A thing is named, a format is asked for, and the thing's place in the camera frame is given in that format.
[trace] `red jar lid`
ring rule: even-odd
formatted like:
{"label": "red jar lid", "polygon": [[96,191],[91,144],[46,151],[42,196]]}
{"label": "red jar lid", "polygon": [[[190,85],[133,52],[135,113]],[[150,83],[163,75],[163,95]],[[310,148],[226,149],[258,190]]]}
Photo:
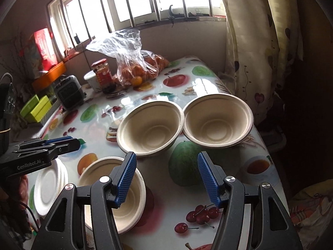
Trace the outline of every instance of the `red jar lid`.
{"label": "red jar lid", "polygon": [[101,59],[101,60],[99,60],[99,61],[97,61],[97,62],[94,62],[94,63],[91,65],[91,67],[94,68],[94,67],[96,67],[96,66],[100,66],[100,65],[104,64],[106,61],[107,61],[107,60],[106,60],[105,58],[104,58],[104,59]]}

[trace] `polka dot curtain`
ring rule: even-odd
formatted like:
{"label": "polka dot curtain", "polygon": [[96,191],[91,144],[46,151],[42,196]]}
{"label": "polka dot curtain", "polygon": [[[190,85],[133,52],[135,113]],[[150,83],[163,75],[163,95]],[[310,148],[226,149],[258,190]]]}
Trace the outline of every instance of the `polka dot curtain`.
{"label": "polka dot curtain", "polygon": [[282,89],[300,39],[296,0],[223,0],[227,14],[226,65],[219,77],[266,118],[275,89]]}

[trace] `window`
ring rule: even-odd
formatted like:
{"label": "window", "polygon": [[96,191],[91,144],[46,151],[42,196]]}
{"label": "window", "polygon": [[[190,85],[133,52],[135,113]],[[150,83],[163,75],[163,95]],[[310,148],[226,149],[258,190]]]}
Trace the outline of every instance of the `window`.
{"label": "window", "polygon": [[[223,1],[210,1],[213,16],[225,16]],[[48,12],[57,47],[64,54],[81,47],[81,42],[129,28],[132,23],[168,20],[171,5],[174,14],[181,14],[177,17],[210,16],[209,0],[52,0]]]}

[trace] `orange box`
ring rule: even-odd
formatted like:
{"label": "orange box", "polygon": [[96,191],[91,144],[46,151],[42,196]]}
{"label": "orange box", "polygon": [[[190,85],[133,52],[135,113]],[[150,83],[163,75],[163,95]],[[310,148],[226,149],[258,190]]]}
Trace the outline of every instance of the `orange box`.
{"label": "orange box", "polygon": [[36,94],[49,87],[57,78],[64,74],[66,70],[64,62],[60,62],[51,68],[46,74],[36,79],[32,83],[32,87]]}

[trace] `beige paper bowl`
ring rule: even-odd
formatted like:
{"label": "beige paper bowl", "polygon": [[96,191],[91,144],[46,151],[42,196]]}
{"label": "beige paper bowl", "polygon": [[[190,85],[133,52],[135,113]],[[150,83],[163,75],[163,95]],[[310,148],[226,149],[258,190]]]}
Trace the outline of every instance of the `beige paper bowl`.
{"label": "beige paper bowl", "polygon": [[[108,176],[115,166],[122,164],[120,157],[105,157],[92,163],[81,175],[78,186],[92,185],[102,176]],[[135,170],[126,201],[119,209],[112,209],[117,231],[122,234],[129,231],[140,220],[144,211],[146,190],[144,179],[138,169]],[[90,206],[85,205],[84,217],[86,226],[92,230]]]}
{"label": "beige paper bowl", "polygon": [[184,135],[210,148],[225,148],[241,142],[251,131],[253,114],[241,99],[228,94],[198,97],[184,107]]}
{"label": "beige paper bowl", "polygon": [[152,101],[134,109],[121,122],[117,142],[125,153],[155,156],[175,142],[184,125],[184,113],[173,102]]}

